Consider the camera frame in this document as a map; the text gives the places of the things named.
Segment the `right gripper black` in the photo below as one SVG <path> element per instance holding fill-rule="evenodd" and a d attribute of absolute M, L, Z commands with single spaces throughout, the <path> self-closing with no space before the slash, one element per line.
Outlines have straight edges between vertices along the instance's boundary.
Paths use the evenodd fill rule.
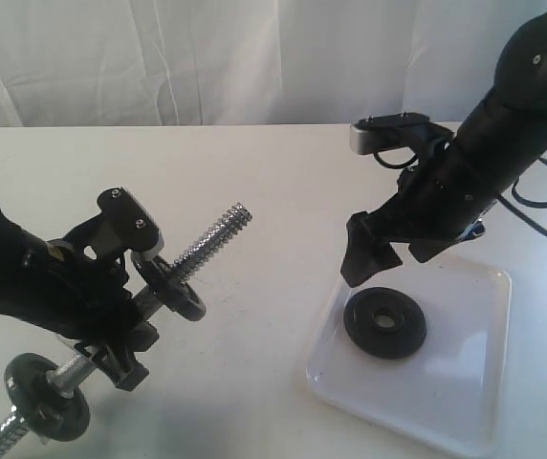
<path fill-rule="evenodd" d="M 409 148 L 402 148 L 381 157 L 397 164 L 412 155 Z M 367 211 L 353 214 L 346 223 L 347 246 L 340 267 L 346 284 L 358 287 L 372 277 L 373 261 L 377 268 L 401 266 L 394 243 L 407 244 L 416 260 L 428 261 L 483 236 L 483 164 L 480 149 L 454 139 L 401 169 L 396 193 L 373 211 L 373 244 Z"/>

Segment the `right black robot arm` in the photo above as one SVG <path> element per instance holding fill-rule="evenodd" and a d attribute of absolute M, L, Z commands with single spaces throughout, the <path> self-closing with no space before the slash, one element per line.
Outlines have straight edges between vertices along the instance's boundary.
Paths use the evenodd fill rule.
<path fill-rule="evenodd" d="M 456 130 L 420 113 L 368 117 L 351 127 L 362 156 L 406 148 L 396 192 L 379 208 L 353 214 L 340 266 L 357 287 L 402 261 L 396 244 L 425 263 L 485 232 L 483 216 L 547 151 L 547 12 L 506 43 L 493 83 Z"/>

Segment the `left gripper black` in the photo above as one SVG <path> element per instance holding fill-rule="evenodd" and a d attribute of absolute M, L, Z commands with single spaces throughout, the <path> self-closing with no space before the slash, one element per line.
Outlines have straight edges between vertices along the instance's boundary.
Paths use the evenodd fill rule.
<path fill-rule="evenodd" d="M 135 353 L 159 339 L 125 288 L 125 257 L 90 259 L 61 241 L 31 246 L 19 264 L 19 317 L 30 324 L 80 340 L 75 350 L 120 390 L 134 390 L 148 376 Z"/>

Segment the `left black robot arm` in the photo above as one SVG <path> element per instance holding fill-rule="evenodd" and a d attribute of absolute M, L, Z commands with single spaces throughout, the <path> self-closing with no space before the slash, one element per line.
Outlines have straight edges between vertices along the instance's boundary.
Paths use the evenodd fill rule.
<path fill-rule="evenodd" d="M 76 341 L 76 350 L 115 387 L 131 391 L 147 376 L 137 353 L 157 334 L 126 290 L 124 255 L 151 260 L 164 245 L 157 224 L 122 187 L 103 191 L 99 213 L 46 241 L 0 208 L 0 315 Z"/>

